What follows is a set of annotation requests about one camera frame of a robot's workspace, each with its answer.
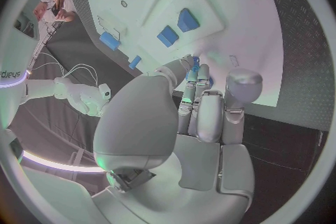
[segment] circular hole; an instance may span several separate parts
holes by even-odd
[[[127,7],[127,3],[124,0],[122,0],[122,6]]]

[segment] led light strip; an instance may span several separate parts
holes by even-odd
[[[8,87],[16,86],[20,84],[21,82],[23,82],[26,79],[27,75],[28,75],[28,71],[25,72],[24,76],[19,81],[14,82],[14,83],[9,83],[9,84],[0,84],[0,88],[8,88]]]
[[[58,164],[57,162],[48,161],[43,158],[37,157],[27,151],[24,151],[24,157],[28,158],[31,161],[35,161],[39,164],[49,166],[51,168],[65,170],[65,171],[72,171],[72,172],[105,172],[103,168],[100,167],[81,167],[81,166],[73,166],[73,165],[66,165],[66,164]]]

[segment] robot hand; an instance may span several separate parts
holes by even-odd
[[[101,117],[111,98],[110,88],[102,84],[99,88],[73,84],[69,78],[55,78],[54,96],[57,99],[68,99],[79,112],[89,116]]]

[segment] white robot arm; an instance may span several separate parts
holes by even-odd
[[[55,96],[57,99],[68,99],[69,103],[79,112],[101,117],[111,98],[107,84],[98,88],[73,84],[69,78],[57,77],[54,80],[27,80],[21,104],[35,98]]]

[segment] diamond plate wall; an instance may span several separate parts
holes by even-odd
[[[120,66],[127,57],[107,49],[95,30],[88,0],[73,0],[92,42]],[[322,28],[306,0],[274,0],[283,35],[283,76],[276,108],[248,105],[251,115],[329,130],[334,107],[334,71]]]

